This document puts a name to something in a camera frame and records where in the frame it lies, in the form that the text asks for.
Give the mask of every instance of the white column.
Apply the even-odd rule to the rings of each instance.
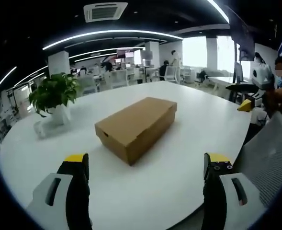
[[[49,75],[57,73],[70,73],[68,52],[61,51],[48,57]]]
[[[160,67],[160,52],[159,52],[159,42],[147,42],[145,43],[145,50],[152,52],[151,64],[155,68]]]
[[[217,39],[207,38],[207,68],[217,70]]]

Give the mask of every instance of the window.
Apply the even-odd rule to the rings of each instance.
[[[239,62],[240,45],[237,45],[237,61]],[[235,44],[230,36],[217,37],[217,69],[226,70],[229,73],[234,72],[235,62]],[[245,79],[250,78],[250,62],[241,61],[243,76]]]
[[[182,41],[182,59],[184,66],[207,67],[206,37],[184,38]]]

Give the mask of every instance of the potted plant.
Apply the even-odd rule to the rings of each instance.
[[[41,117],[44,111],[51,114],[53,122],[57,125],[66,124],[70,120],[68,102],[75,102],[78,80],[71,74],[59,73],[44,79],[40,86],[29,95],[29,101],[36,108]]]

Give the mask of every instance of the led light strip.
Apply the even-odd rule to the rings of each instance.
[[[40,73],[39,75],[36,75],[34,78],[31,78],[28,82],[30,82],[30,81],[32,81],[33,79],[35,79],[35,78],[37,78],[37,77],[40,77],[40,76],[42,76],[43,74],[45,74],[45,72],[43,72],[43,73]]]
[[[17,68],[17,66],[14,67],[13,69],[11,69],[11,70],[9,71],[9,73],[7,73],[6,76],[4,76],[3,79],[1,79],[0,85],[2,84],[2,82],[3,82],[13,71],[15,71],[16,68]]]
[[[33,74],[37,73],[38,71],[41,71],[41,70],[43,70],[43,69],[45,69],[45,68],[47,68],[47,67],[48,67],[48,66],[44,66],[43,68],[38,69],[37,71],[33,72],[32,74],[29,74],[27,77],[25,77],[24,79],[22,79],[22,80],[20,80],[18,83],[16,83],[16,84],[14,85],[14,87],[17,86],[19,83],[21,83],[21,82],[22,82],[23,80],[25,80],[26,78],[30,77],[31,75],[33,75]]]
[[[225,12],[213,1],[213,0],[207,0],[214,8],[217,9],[217,11],[222,15],[222,17],[226,20],[226,22],[229,24],[229,18],[225,14]]]
[[[84,53],[84,54],[78,54],[78,55],[75,55],[75,56],[71,56],[71,57],[69,57],[69,59],[79,57],[79,56],[82,56],[82,55],[86,55],[86,54],[100,53],[100,52],[110,51],[110,50],[122,50],[122,49],[143,49],[143,50],[145,50],[145,47],[124,47],[124,48],[102,49],[102,50],[96,50],[96,51],[91,51],[91,52]]]
[[[79,60],[76,60],[75,62],[83,61],[83,60],[87,60],[87,59],[92,59],[92,58],[99,58],[99,57],[111,56],[111,55],[116,55],[116,54],[117,54],[117,53],[97,55],[97,56],[93,56],[93,57],[87,57],[87,58],[84,58],[84,59],[79,59]]]
[[[69,41],[69,40],[72,40],[72,39],[75,39],[75,38],[79,38],[79,37],[84,37],[84,36],[90,36],[90,35],[99,35],[99,34],[107,34],[107,33],[141,33],[141,34],[152,34],[152,35],[161,35],[161,36],[166,36],[166,37],[171,37],[171,38],[176,38],[176,39],[179,39],[179,40],[183,40],[182,37],[177,37],[177,36],[174,36],[174,35],[170,35],[170,34],[164,34],[164,33],[159,33],[159,32],[153,32],[153,31],[146,31],[146,30],[105,30],[105,31],[96,31],[96,32],[90,32],[90,33],[86,33],[86,34],[79,34],[79,35],[75,35],[75,36],[72,36],[72,37],[68,37],[68,38],[65,38],[63,40],[60,40],[60,41],[57,41],[55,43],[52,43],[48,46],[45,46],[43,48],[43,50],[46,50],[50,47],[53,47],[55,45],[58,45],[62,42],[66,42],[66,41]]]

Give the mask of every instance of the round table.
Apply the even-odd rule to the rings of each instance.
[[[147,96],[178,103],[175,122],[132,167],[109,152],[94,124]],[[71,154],[87,152],[89,214],[95,230],[165,230],[203,203],[203,157],[221,153],[233,163],[243,145],[251,114],[197,89],[153,82],[78,98],[71,106],[72,130],[38,139],[31,115],[12,127],[1,145],[0,171],[23,206],[36,186],[56,173]]]

